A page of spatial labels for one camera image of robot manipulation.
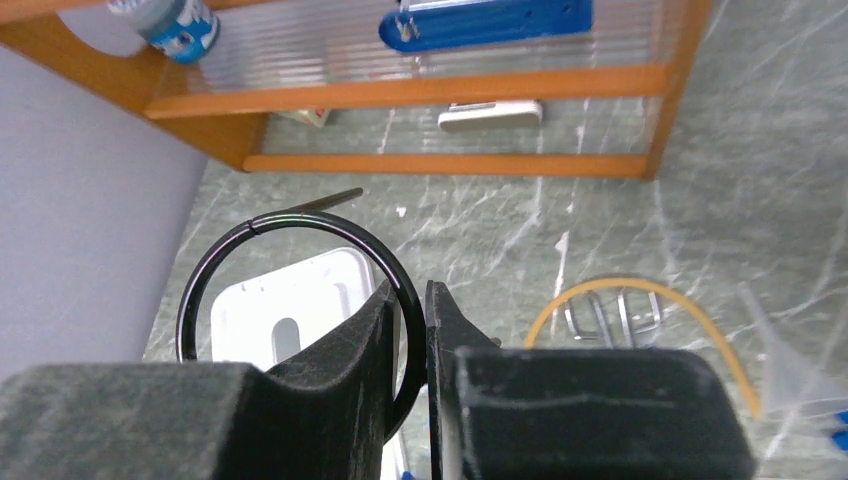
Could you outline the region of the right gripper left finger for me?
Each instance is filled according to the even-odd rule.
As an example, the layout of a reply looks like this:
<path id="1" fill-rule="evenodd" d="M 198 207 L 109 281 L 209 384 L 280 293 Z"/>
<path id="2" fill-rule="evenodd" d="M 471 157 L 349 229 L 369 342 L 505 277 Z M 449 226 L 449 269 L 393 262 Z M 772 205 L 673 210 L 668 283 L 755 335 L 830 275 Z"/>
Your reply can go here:
<path id="1" fill-rule="evenodd" d="M 249 363 L 33 367 L 1 389 L 5 479 L 376 479 L 396 297 L 262 371 Z"/>

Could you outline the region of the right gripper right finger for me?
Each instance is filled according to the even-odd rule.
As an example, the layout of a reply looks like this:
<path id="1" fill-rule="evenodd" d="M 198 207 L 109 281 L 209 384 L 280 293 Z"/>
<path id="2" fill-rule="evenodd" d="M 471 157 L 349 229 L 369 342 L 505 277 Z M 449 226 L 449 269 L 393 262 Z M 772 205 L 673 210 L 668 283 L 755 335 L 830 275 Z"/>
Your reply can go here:
<path id="1" fill-rule="evenodd" d="M 670 349 L 505 349 L 424 297 L 435 479 L 751 479 L 722 381 Z"/>

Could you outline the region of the black metal ring stand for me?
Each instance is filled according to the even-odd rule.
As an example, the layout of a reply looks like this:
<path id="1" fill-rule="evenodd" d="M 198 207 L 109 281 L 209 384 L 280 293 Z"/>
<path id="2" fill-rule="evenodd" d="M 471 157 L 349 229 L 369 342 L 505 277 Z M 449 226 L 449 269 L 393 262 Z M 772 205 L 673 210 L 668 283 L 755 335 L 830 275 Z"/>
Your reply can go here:
<path id="1" fill-rule="evenodd" d="M 195 361 L 196 322 L 206 287 L 217 268 L 236 248 L 265 233 L 287 228 L 305 228 L 330 233 L 365 253 L 389 280 L 406 328 L 407 360 L 386 427 L 390 439 L 409 416 L 419 389 L 426 383 L 426 326 L 423 307 L 414 284 L 395 254 L 375 235 L 338 215 L 315 209 L 288 208 L 248 219 L 231 230 L 204 253 L 183 291 L 175 330 L 175 356 L 178 362 Z"/>

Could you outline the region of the clear cylinder blue base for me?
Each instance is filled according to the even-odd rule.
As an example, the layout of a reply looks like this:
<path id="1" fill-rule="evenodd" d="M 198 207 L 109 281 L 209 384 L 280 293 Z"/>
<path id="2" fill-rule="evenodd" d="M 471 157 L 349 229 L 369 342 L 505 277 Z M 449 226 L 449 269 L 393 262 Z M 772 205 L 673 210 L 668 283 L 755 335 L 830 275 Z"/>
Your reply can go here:
<path id="1" fill-rule="evenodd" d="M 766 449 L 772 457 L 789 429 L 800 422 L 824 439 L 840 457 L 847 457 L 847 384 L 829 375 L 826 356 L 835 352 L 847 327 L 847 308 L 838 311 L 837 325 L 825 342 L 820 362 L 813 363 L 783 339 L 749 284 L 741 282 L 738 296 L 765 347 L 760 412 L 763 421 L 781 427 Z"/>

